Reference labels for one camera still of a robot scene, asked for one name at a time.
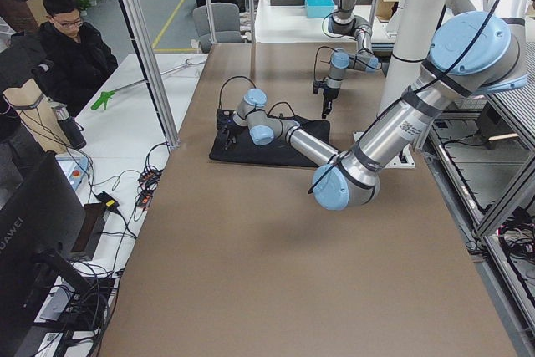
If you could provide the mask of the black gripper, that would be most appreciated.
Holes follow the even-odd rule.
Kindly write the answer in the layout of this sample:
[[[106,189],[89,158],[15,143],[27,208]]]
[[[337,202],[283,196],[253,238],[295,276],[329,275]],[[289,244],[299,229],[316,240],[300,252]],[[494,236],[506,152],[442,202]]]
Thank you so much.
[[[231,149],[237,143],[237,137],[242,133],[242,127],[237,125],[233,120],[227,122],[223,127],[225,135],[224,150]]]
[[[338,88],[330,88],[325,87],[323,90],[323,107],[321,116],[323,119],[326,119],[327,116],[331,113],[333,108],[333,101],[337,99],[339,96],[339,89]]]

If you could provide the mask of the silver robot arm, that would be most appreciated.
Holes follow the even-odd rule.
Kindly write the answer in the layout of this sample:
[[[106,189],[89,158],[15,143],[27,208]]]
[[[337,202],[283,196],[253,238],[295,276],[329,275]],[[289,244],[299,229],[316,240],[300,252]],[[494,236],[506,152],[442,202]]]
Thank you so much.
[[[338,98],[348,69],[373,72],[381,67],[380,61],[372,52],[372,24],[354,14],[355,4],[356,0],[339,0],[336,11],[329,16],[328,31],[334,35],[354,38],[357,47],[353,56],[342,49],[334,50],[330,56],[328,75],[313,82],[314,93],[323,91],[323,118],[331,113],[333,101]]]
[[[405,0],[380,112],[352,148],[339,151],[295,120],[272,117],[257,88],[226,123],[253,144],[285,140],[317,165],[310,192],[322,207],[342,210],[372,201],[379,173],[452,102],[478,90],[527,83],[524,28],[527,0]],[[354,34],[356,0],[339,0],[332,33]]]

